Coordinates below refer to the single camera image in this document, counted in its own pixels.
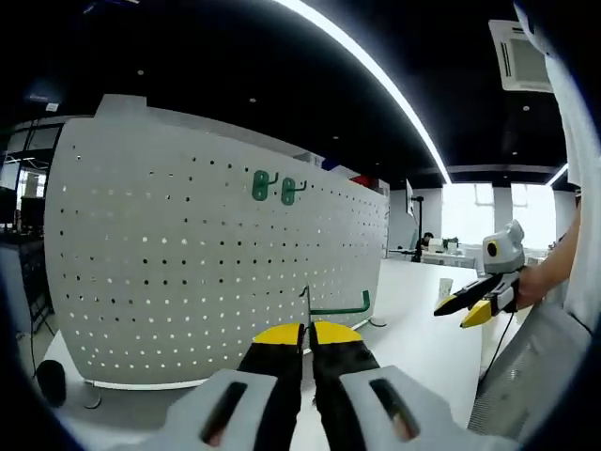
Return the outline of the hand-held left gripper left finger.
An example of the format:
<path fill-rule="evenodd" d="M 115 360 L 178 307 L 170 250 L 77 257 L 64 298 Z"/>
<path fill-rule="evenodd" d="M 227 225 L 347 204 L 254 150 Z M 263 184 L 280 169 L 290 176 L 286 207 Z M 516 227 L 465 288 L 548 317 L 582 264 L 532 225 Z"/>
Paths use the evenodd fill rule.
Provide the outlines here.
<path fill-rule="evenodd" d="M 222 369 L 169 408 L 163 450 L 287 450 L 301 408 L 304 326 L 257 335 L 235 370 Z"/>

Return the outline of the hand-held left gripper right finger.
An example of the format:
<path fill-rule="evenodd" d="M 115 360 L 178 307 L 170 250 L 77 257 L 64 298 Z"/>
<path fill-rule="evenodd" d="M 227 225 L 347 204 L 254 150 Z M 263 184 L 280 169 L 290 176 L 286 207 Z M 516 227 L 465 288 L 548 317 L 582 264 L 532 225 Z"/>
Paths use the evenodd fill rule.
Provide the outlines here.
<path fill-rule="evenodd" d="M 309 328 L 316 407 L 331 450 L 467 450 L 474 439 L 444 399 L 338 323 Z"/>

